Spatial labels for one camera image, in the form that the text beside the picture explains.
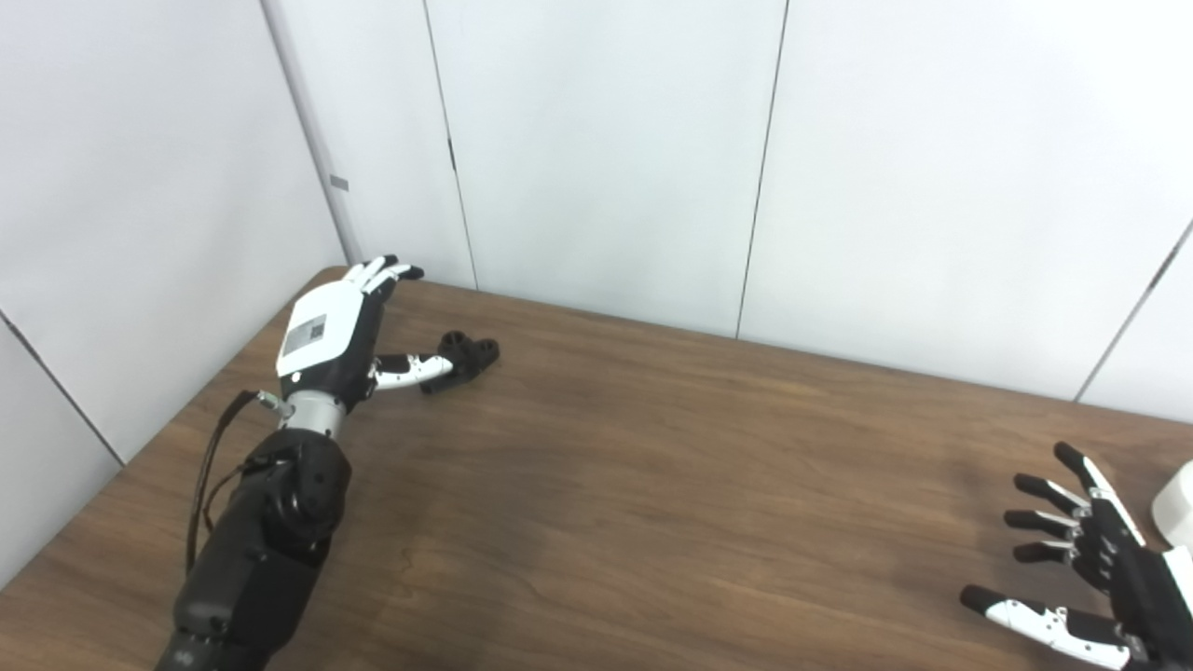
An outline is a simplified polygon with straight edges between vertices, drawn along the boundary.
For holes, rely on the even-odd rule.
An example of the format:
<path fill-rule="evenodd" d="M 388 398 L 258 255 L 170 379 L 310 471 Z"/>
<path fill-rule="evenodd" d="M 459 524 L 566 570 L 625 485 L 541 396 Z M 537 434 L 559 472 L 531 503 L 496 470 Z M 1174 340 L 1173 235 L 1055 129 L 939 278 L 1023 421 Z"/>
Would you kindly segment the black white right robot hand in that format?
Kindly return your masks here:
<path fill-rule="evenodd" d="M 985 620 L 1047 650 L 1108 670 L 1188 670 L 1192 666 L 1189 550 L 1183 544 L 1158 552 L 1121 504 L 1104 472 L 1076 447 L 1058 442 L 1055 458 L 1081 484 L 1075 493 L 1061 484 L 1016 474 L 1015 488 L 1057 509 L 1008 510 L 1010 529 L 1045 534 L 1016 544 L 1010 555 L 1022 564 L 1063 565 L 1099 595 L 1112 615 L 1047 607 L 969 583 L 959 602 Z"/>

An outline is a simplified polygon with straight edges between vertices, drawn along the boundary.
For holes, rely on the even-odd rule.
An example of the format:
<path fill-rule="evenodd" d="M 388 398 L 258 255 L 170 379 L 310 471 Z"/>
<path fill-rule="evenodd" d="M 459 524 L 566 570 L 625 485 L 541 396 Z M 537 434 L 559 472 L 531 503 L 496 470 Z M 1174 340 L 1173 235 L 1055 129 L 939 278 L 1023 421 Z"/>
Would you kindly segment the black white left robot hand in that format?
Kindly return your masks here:
<path fill-rule="evenodd" d="M 451 377 L 459 365 L 444 355 L 378 355 L 385 306 L 401 281 L 424 270 L 396 256 L 376 256 L 339 281 L 303 293 L 295 302 L 276 361 L 282 404 L 298 407 L 302 392 L 317 392 L 346 411 L 376 390 Z"/>

